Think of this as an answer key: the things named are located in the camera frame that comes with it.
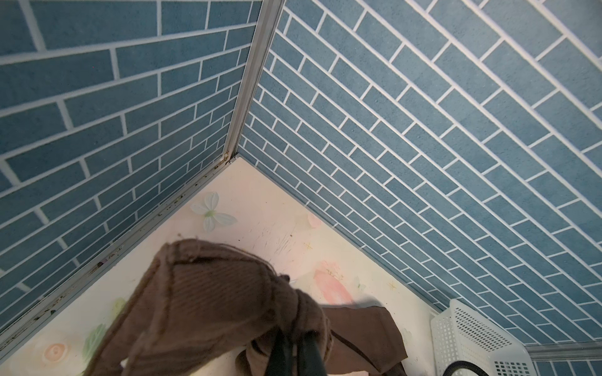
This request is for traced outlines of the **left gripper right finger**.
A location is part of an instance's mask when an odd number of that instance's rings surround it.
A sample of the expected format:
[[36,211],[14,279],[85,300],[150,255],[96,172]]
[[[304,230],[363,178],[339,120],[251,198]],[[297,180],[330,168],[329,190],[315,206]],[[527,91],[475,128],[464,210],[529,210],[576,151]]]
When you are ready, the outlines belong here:
[[316,338],[315,333],[308,332],[297,343],[298,376],[327,375]]

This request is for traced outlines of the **white plastic laundry basket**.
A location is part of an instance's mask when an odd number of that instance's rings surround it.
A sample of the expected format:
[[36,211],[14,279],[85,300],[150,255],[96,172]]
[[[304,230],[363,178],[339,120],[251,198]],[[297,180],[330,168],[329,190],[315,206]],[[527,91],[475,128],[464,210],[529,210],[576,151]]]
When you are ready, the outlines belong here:
[[468,362],[487,375],[536,375],[525,347],[511,334],[457,299],[431,322],[436,374]]

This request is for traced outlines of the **brown trousers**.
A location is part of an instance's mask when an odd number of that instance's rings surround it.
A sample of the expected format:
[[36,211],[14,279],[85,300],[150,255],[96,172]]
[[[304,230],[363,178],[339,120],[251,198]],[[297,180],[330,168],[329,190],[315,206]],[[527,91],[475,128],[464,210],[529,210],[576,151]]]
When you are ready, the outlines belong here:
[[279,335],[315,340],[328,374],[405,373],[387,309],[321,305],[253,254],[185,239],[155,255],[86,374],[189,375],[237,350],[236,374],[262,375]]

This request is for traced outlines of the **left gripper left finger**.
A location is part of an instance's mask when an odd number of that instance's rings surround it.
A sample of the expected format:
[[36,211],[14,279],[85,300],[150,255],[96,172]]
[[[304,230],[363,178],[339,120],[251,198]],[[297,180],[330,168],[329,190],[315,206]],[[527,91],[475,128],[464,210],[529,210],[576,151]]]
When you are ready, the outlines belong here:
[[276,335],[265,376],[293,375],[293,345],[283,332]]

